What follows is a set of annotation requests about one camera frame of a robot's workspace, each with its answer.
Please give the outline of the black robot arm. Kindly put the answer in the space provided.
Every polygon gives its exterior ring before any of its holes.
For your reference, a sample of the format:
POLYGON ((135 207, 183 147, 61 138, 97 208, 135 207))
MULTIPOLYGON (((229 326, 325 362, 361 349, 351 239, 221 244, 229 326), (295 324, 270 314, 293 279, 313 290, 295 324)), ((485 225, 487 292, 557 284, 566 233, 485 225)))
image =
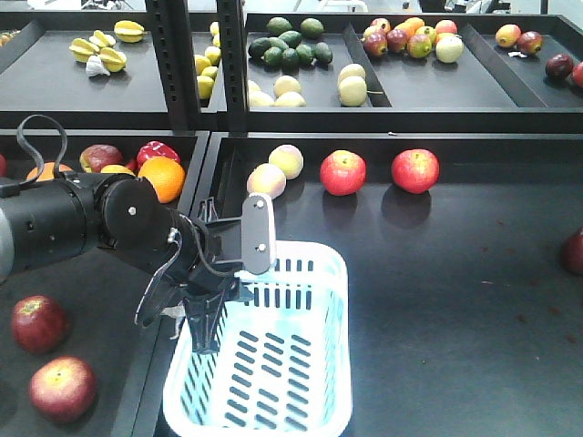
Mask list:
POLYGON ((103 249, 151 276, 135 324, 149 326, 179 299, 193 352, 216 353, 224 305, 240 296, 240 245, 225 240, 240 224, 218 218, 212 199, 188 217, 162 205, 145 179, 128 175, 4 179, 1 278, 103 249))

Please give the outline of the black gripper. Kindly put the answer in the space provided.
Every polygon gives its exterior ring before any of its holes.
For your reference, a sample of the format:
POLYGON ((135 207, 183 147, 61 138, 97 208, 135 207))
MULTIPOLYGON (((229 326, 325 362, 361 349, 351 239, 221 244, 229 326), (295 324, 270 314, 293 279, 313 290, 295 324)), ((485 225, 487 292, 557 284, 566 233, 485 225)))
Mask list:
POLYGON ((196 218, 177 211, 157 246, 143 249, 152 276, 134 323, 146 328, 174 299, 182 303, 194 353, 220 350, 217 330, 227 302, 246 302, 251 292, 236 277, 242 269, 242 218, 221 218, 215 198, 199 202, 196 218))

